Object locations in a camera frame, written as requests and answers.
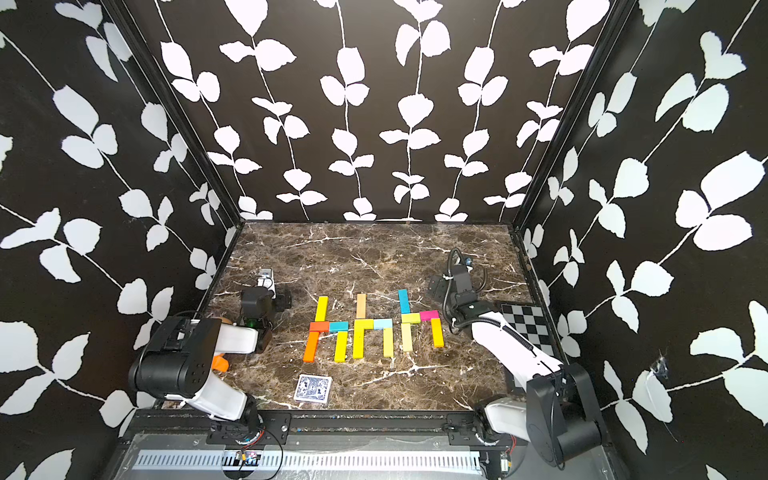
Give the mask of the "orange block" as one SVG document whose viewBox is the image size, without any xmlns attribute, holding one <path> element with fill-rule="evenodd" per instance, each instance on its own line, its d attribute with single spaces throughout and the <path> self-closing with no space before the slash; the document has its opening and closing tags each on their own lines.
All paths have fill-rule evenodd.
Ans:
<svg viewBox="0 0 768 480">
<path fill-rule="evenodd" d="M 311 331 L 309 333 L 309 337 L 306 343 L 304 355 L 303 355 L 303 361 L 305 363 L 313 363 L 315 360 L 315 355 L 317 351 L 318 346 L 318 340 L 320 337 L 320 333 L 317 331 Z"/>
</svg>

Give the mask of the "lime green short block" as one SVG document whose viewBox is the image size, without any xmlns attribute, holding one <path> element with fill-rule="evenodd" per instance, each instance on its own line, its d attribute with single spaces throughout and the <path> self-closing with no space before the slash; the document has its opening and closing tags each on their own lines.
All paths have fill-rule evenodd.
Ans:
<svg viewBox="0 0 768 480">
<path fill-rule="evenodd" d="M 407 313 L 401 315 L 401 322 L 403 324 L 420 324 L 421 315 L 419 313 Z"/>
</svg>

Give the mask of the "amber yellow long block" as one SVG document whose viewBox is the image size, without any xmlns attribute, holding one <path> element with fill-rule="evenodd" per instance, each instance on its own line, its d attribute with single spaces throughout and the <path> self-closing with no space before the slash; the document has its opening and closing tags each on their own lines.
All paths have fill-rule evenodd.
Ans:
<svg viewBox="0 0 768 480">
<path fill-rule="evenodd" d="M 445 341 L 442 329 L 442 322 L 439 318 L 432 318 L 430 320 L 432 340 L 435 348 L 444 348 Z"/>
</svg>

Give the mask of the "light blue block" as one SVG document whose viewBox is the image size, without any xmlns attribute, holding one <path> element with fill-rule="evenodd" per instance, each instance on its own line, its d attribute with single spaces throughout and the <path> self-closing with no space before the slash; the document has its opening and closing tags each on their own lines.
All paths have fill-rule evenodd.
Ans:
<svg viewBox="0 0 768 480">
<path fill-rule="evenodd" d="M 392 327 L 393 327 L 393 323 L 390 318 L 373 320 L 373 328 L 375 330 L 391 329 Z"/>
</svg>

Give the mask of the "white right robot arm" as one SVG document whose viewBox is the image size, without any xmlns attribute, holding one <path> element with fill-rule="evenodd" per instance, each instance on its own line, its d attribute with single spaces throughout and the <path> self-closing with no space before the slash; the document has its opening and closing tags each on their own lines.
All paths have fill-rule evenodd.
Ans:
<svg viewBox="0 0 768 480">
<path fill-rule="evenodd" d="M 607 429 L 586 370 L 561 362 L 518 332 L 509 314 L 479 297 L 467 265 L 448 266 L 430 279 L 428 291 L 441 302 L 449 325 L 468 328 L 525 391 L 523 403 L 501 398 L 481 408 L 493 432 L 527 441 L 557 468 L 604 443 Z"/>
</svg>

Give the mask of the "teal block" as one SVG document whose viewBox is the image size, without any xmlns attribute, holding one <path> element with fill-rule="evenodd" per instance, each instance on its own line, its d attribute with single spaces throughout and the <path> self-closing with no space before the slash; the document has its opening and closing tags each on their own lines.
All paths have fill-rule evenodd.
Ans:
<svg viewBox="0 0 768 480">
<path fill-rule="evenodd" d="M 349 323 L 347 321 L 337 321 L 329 323 L 330 333 L 347 332 L 349 330 Z"/>
</svg>

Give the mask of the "amber yellow short block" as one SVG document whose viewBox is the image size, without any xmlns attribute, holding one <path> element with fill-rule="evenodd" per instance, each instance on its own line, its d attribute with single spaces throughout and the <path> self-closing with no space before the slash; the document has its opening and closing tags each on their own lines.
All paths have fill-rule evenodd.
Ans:
<svg viewBox="0 0 768 480">
<path fill-rule="evenodd" d="M 356 319 L 354 322 L 355 331 L 373 330 L 375 321 L 373 319 Z"/>
</svg>

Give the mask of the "yellow plank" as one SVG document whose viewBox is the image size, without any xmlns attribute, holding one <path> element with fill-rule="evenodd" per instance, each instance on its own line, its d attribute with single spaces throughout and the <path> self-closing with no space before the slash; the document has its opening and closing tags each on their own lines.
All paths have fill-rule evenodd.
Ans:
<svg viewBox="0 0 768 480">
<path fill-rule="evenodd" d="M 336 345 L 334 351 L 334 362 L 345 363 L 347 352 L 348 332 L 341 331 L 337 333 Z"/>
<path fill-rule="evenodd" d="M 353 332 L 353 358 L 362 359 L 364 357 L 364 336 L 365 329 L 355 327 Z"/>
</svg>

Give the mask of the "natural wood long block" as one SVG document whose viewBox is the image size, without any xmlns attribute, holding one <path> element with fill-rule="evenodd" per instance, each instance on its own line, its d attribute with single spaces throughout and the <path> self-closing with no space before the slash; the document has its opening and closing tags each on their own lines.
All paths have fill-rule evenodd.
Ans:
<svg viewBox="0 0 768 480">
<path fill-rule="evenodd" d="M 401 325 L 401 340 L 402 340 L 402 350 L 404 352 L 412 352 L 413 351 L 413 338 L 412 338 L 412 325 L 408 323 L 403 323 Z"/>
</svg>

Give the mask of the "magenta block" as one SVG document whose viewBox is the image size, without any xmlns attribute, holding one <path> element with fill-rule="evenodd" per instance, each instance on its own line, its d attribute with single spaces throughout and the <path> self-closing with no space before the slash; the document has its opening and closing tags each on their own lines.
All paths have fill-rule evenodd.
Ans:
<svg viewBox="0 0 768 480">
<path fill-rule="evenodd" d="M 428 310 L 419 313 L 420 320 L 422 322 L 429 322 L 432 319 L 439 319 L 440 312 L 438 310 Z"/>
</svg>

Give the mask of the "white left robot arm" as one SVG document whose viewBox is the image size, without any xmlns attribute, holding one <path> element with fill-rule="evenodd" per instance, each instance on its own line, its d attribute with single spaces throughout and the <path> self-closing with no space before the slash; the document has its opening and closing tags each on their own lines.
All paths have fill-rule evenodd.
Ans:
<svg viewBox="0 0 768 480">
<path fill-rule="evenodd" d="M 214 420 L 243 421 L 253 401 L 214 373 L 214 358 L 263 353 L 272 339 L 276 315 L 291 307 L 289 291 L 256 286 L 241 292 L 237 323 L 219 317 L 171 316 L 131 365 L 129 385 L 156 399 L 185 402 Z"/>
</svg>

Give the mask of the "natural wood short block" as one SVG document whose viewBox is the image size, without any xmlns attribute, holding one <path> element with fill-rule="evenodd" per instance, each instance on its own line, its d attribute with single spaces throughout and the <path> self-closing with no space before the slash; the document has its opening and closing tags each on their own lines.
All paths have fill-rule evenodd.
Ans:
<svg viewBox="0 0 768 480">
<path fill-rule="evenodd" d="M 356 297 L 356 319 L 366 319 L 367 295 L 358 294 Z"/>
</svg>

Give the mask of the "yellow-green long block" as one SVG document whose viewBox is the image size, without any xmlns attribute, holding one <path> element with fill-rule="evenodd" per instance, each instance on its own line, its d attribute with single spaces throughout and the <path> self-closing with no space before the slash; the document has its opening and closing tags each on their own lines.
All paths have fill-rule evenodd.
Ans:
<svg viewBox="0 0 768 480">
<path fill-rule="evenodd" d="M 384 328 L 382 330 L 383 335 L 383 356 L 385 358 L 394 357 L 394 332 L 393 328 Z"/>
</svg>

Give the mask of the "red block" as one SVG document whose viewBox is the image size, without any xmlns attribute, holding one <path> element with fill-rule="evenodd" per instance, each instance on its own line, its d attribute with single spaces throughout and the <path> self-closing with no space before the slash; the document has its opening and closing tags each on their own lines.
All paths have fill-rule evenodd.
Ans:
<svg viewBox="0 0 768 480">
<path fill-rule="evenodd" d="M 330 331 L 330 323 L 327 321 L 312 322 L 310 324 L 311 333 L 327 333 L 329 331 Z"/>
</svg>

